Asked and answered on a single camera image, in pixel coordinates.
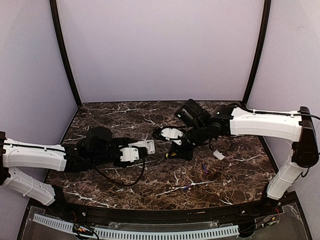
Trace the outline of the yellow handled screwdriver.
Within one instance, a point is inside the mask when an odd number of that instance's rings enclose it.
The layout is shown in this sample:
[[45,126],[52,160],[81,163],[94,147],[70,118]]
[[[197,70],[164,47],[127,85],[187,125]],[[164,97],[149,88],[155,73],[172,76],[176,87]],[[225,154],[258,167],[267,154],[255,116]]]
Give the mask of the yellow handled screwdriver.
[[162,157],[163,160],[170,160],[170,159],[176,159],[176,158],[177,158],[176,153],[166,153]]

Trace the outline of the white battery cover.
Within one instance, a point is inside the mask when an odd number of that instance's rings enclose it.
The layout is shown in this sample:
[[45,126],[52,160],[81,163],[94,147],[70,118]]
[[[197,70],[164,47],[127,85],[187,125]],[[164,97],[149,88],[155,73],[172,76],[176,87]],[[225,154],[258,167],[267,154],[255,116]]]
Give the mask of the white battery cover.
[[223,155],[221,152],[219,152],[218,150],[215,150],[214,152],[213,152],[213,156],[215,157],[215,158],[217,158],[218,160],[220,160],[220,161],[222,161],[226,156],[225,155]]

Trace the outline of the white remote control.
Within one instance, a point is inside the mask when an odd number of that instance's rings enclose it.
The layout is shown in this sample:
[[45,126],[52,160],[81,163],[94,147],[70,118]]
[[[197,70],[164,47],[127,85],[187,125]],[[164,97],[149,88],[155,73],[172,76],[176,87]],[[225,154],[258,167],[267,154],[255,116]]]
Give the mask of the white remote control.
[[129,143],[128,146],[138,147],[138,148],[146,148],[147,154],[152,155],[156,152],[155,142],[154,140],[140,140],[137,142]]

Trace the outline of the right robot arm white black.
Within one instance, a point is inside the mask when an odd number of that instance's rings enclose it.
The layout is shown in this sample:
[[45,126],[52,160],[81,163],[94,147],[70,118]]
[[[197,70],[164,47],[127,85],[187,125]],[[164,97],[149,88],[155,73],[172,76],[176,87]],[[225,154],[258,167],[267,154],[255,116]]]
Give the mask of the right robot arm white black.
[[219,105],[212,113],[189,99],[174,114],[188,128],[166,127],[160,131],[165,140],[172,141],[168,157],[174,154],[187,160],[195,147],[219,136],[263,136],[291,141],[292,157],[268,183],[266,196],[279,200],[285,191],[319,161],[314,116],[307,107],[298,111],[263,111],[240,105]]

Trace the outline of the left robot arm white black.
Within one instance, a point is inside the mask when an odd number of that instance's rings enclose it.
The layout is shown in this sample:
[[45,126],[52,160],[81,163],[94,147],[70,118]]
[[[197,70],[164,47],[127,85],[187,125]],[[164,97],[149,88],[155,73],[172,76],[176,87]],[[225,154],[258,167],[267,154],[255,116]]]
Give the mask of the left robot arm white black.
[[154,144],[128,137],[114,138],[110,129],[90,128],[77,144],[40,145],[18,142],[0,133],[0,185],[45,206],[64,202],[64,194],[56,186],[42,183],[23,173],[19,167],[50,169],[78,173],[99,165],[113,163],[126,167],[145,159]]

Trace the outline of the black table front rail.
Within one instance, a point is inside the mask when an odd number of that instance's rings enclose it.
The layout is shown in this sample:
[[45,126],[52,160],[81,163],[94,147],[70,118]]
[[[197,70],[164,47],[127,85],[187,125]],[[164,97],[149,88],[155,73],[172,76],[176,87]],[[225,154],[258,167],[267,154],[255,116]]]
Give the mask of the black table front rail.
[[245,202],[210,208],[185,210],[132,210],[95,207],[67,202],[66,206],[76,214],[79,223],[101,224],[184,224],[218,221],[219,223],[241,223],[255,218],[254,210],[260,201]]

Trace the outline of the left black frame post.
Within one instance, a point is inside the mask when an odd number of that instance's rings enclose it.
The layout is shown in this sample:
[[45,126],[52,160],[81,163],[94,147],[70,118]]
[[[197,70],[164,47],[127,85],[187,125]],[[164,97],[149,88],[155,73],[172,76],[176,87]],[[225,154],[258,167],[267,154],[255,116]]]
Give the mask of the left black frame post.
[[64,36],[63,36],[63,31],[62,31],[62,25],[60,21],[60,16],[59,16],[59,10],[58,10],[58,1],[57,0],[50,0],[49,1],[50,5],[50,11],[51,11],[51,17],[52,17],[52,22],[54,26],[54,31],[56,35],[56,40],[60,52],[60,56],[62,59],[63,67],[65,70],[65,74],[68,80],[68,84],[70,86],[71,92],[73,99],[75,101],[75,104],[77,108],[80,108],[82,106],[82,101],[79,95],[79,91],[76,86],[76,82],[72,73],[72,68],[71,64],[68,58],[68,53],[64,41]]

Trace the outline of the black frame post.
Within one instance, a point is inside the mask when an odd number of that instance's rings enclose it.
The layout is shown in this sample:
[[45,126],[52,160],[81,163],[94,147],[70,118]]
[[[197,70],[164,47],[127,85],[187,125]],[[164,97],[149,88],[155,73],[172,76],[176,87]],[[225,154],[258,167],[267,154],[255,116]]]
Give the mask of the black frame post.
[[272,5],[271,0],[265,0],[263,3],[263,11],[262,11],[262,16],[261,16],[261,23],[260,23],[255,53],[254,53],[248,81],[246,84],[246,88],[244,91],[244,95],[243,95],[243,98],[241,101],[244,106],[246,106],[249,102],[251,92],[252,92],[252,89],[254,86],[254,82],[256,79],[256,75],[258,72],[258,67],[259,67],[259,63],[260,63],[260,59],[261,59],[261,55],[262,55],[262,51],[263,51],[263,47],[264,47],[264,43],[265,43],[266,33],[267,33],[267,29],[268,29],[268,22],[269,22],[271,5]]
[[68,80],[68,84],[70,86],[71,92],[73,99],[75,101],[75,104],[77,108],[80,108],[82,106],[82,101],[79,95],[79,91],[76,86],[76,82],[72,73],[72,68],[71,64],[68,58],[68,53],[64,41],[64,36],[63,36],[63,31],[62,31],[62,25],[60,21],[60,16],[59,16],[59,10],[58,10],[58,1],[57,0],[50,0],[49,1],[50,5],[50,11],[51,11],[51,17],[52,17],[52,22],[54,26],[54,31],[56,35],[56,40],[60,52],[60,56],[62,59],[63,67],[65,70],[65,74]]

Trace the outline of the right black frame post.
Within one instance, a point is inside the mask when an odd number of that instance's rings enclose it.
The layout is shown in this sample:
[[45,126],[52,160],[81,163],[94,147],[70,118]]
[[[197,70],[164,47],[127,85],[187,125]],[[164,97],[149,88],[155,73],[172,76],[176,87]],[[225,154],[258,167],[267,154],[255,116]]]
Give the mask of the right black frame post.
[[259,63],[260,63],[260,59],[261,59],[261,55],[262,55],[262,51],[263,51],[263,47],[264,47],[264,43],[265,43],[266,33],[267,33],[267,29],[268,29],[268,22],[269,22],[271,5],[272,5],[271,0],[265,0],[263,3],[263,11],[262,11],[262,16],[261,16],[261,23],[260,23],[255,53],[254,53],[248,81],[246,84],[246,88],[244,91],[244,95],[243,95],[243,98],[241,101],[244,106],[246,106],[249,102],[251,92],[252,92],[252,89],[254,86],[254,82],[256,79],[256,75],[258,72],[258,67],[259,67]]

